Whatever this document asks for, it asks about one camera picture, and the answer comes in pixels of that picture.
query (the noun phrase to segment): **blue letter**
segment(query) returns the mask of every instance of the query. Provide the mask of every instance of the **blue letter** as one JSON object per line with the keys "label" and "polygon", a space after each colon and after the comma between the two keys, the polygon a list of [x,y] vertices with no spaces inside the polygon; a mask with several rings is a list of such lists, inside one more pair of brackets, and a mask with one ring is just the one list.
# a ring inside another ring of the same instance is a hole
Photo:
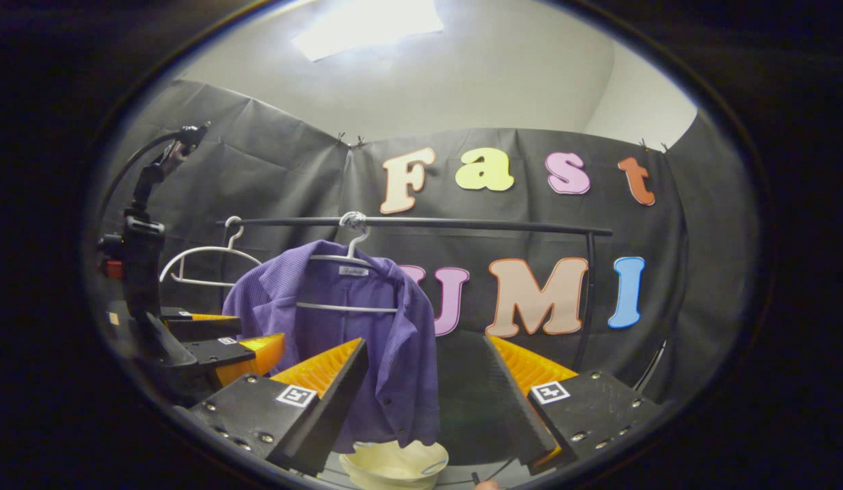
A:
{"label": "blue letter", "polygon": [[615,314],[609,319],[609,326],[623,329],[639,322],[639,275],[645,269],[646,261],[642,257],[621,257],[615,261],[618,272],[618,305]]}

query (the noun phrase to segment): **letter m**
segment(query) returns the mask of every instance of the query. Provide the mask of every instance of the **letter m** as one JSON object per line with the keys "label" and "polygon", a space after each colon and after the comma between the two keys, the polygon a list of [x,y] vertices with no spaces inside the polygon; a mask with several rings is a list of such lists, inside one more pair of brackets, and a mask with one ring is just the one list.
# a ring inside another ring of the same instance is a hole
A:
{"label": "letter m", "polygon": [[547,334],[571,333],[582,328],[578,318],[579,297],[582,278],[588,270],[588,262],[583,258],[558,261],[542,289],[527,262],[521,259],[493,261],[489,270],[497,278],[497,311],[494,322],[485,329],[489,335],[512,337],[518,334],[518,325],[512,323],[515,310],[528,334],[539,329],[549,310],[552,310],[552,318],[543,325]]}

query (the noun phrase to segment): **colorful letter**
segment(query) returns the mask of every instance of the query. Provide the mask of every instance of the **colorful letter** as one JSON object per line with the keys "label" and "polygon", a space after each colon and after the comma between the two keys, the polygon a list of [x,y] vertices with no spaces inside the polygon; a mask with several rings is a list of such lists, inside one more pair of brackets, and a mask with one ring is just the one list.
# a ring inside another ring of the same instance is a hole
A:
{"label": "colorful letter", "polygon": [[399,213],[415,205],[415,198],[409,197],[407,186],[411,185],[415,192],[421,191],[424,186],[424,167],[413,165],[409,171],[407,171],[407,167],[414,161],[421,161],[425,165],[430,165],[434,163],[435,156],[434,150],[425,148],[393,159],[387,159],[382,164],[382,168],[385,168],[387,172],[385,201],[379,208],[382,214]]}
{"label": "colorful letter", "polygon": [[648,177],[648,170],[640,167],[637,159],[633,157],[618,162],[618,168],[624,170],[627,175],[627,186],[631,189],[633,199],[644,206],[654,204],[654,193],[646,190],[646,181],[643,180],[643,178]]}
{"label": "colorful letter", "polygon": [[509,156],[499,149],[477,148],[461,155],[461,161],[464,165],[455,174],[455,181],[462,189],[505,191],[515,182],[509,175]]}
{"label": "colorful letter", "polygon": [[586,193],[590,189],[588,174],[580,170],[584,162],[576,153],[552,153],[545,159],[552,173],[549,185],[557,193]]}
{"label": "colorful letter", "polygon": [[[424,279],[425,271],[421,267],[402,265],[400,268],[416,284]],[[461,316],[461,288],[463,283],[471,278],[471,273],[464,269],[456,269],[456,267],[443,267],[436,270],[434,277],[443,285],[441,289],[443,307],[440,309],[440,317],[434,320],[434,334],[440,337],[458,326],[458,319]]]}
{"label": "colorful letter", "polygon": [[527,262],[521,259],[493,261],[489,270],[497,278],[497,311],[494,322],[485,329],[486,333],[495,337],[518,334],[518,325],[512,323],[515,310],[522,317],[528,334],[539,329],[549,309],[552,318],[543,325],[547,334],[571,333],[582,328],[578,311],[582,277],[588,270],[586,260],[561,259],[542,289]]}
{"label": "colorful letter", "polygon": [[645,269],[646,261],[642,257],[621,257],[615,261],[618,272],[618,304],[615,314],[609,319],[609,326],[623,329],[639,322],[639,275]]}

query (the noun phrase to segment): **clothes hanger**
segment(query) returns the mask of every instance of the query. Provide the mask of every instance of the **clothes hanger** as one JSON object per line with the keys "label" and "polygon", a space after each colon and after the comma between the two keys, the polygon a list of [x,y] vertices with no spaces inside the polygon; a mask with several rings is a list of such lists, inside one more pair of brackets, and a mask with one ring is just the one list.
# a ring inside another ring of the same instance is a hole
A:
{"label": "clothes hanger", "polygon": [[[225,221],[225,227],[231,226],[231,223],[234,223],[234,221],[241,221],[240,217],[239,216],[229,217],[228,220]],[[237,240],[241,235],[243,235],[243,227],[242,226],[240,227],[240,230],[237,232],[237,235],[234,235],[230,239],[228,239],[228,247],[227,248],[225,248],[225,247],[189,248],[188,250],[182,252],[181,254],[176,255],[176,257],[173,257],[172,259],[170,259],[169,263],[167,263],[167,265],[164,266],[164,269],[161,271],[160,277],[158,277],[158,282],[163,282],[164,277],[167,276],[167,272],[170,270],[171,267],[173,267],[173,264],[175,264],[176,261],[179,261],[179,276],[177,276],[176,274],[170,273],[170,277],[172,277],[173,280],[176,281],[176,282],[185,282],[187,284],[198,284],[200,286],[222,286],[222,287],[225,287],[225,288],[229,288],[231,286],[234,286],[234,284],[231,283],[231,282],[198,281],[197,279],[186,279],[184,276],[182,276],[182,273],[185,272],[185,257],[186,257],[186,255],[194,254],[195,252],[210,252],[210,251],[227,252],[229,254],[240,255],[241,257],[245,257],[245,258],[253,261],[256,264],[261,265],[261,261],[257,260],[255,257],[252,257],[251,255],[248,255],[248,254],[245,254],[244,252],[241,252],[239,250],[234,250],[234,240]]]}
{"label": "clothes hanger", "polygon": [[[349,249],[347,254],[344,255],[310,255],[311,261],[344,261],[345,263],[357,263],[360,265],[366,265],[368,267],[372,267],[372,264],[368,261],[363,259],[359,259],[354,257],[355,255],[355,246],[366,240],[366,237],[370,236],[370,230],[364,226],[364,219],[366,216],[364,214],[360,214],[356,211],[349,211],[346,214],[343,214],[343,217],[340,218],[340,226],[348,226],[352,227],[352,229],[358,229],[361,227],[363,232],[362,235],[354,238],[352,242],[349,242]],[[334,306],[331,304],[312,304],[312,303],[301,303],[298,301],[296,306],[301,308],[313,308],[316,310],[332,310],[332,311],[360,311],[360,312],[368,312],[368,313],[397,313],[396,308],[365,308],[361,306]]]}

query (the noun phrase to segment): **black rod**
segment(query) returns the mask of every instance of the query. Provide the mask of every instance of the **black rod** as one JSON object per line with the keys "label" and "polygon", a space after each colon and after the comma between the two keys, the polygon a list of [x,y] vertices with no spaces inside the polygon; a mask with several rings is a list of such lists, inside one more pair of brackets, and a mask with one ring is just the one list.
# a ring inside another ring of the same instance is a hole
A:
{"label": "black rod", "polygon": [[[368,217],[363,223],[376,227],[447,227],[448,229],[502,229],[508,231],[542,231],[552,233],[577,233],[578,235],[612,236],[611,229],[570,227],[554,223],[521,223],[499,220],[456,220],[449,218],[382,218]],[[217,221],[225,226],[225,221]],[[262,218],[234,221],[239,226],[338,226],[340,218]]]}
{"label": "black rod", "polygon": [[584,301],[584,313],[582,314],[582,333],[579,335],[579,345],[576,348],[576,356],[573,358],[572,370],[578,370],[584,351],[590,337],[590,322],[592,322],[592,309],[594,308],[594,234],[587,233],[586,248],[588,249],[588,288],[586,300]]}

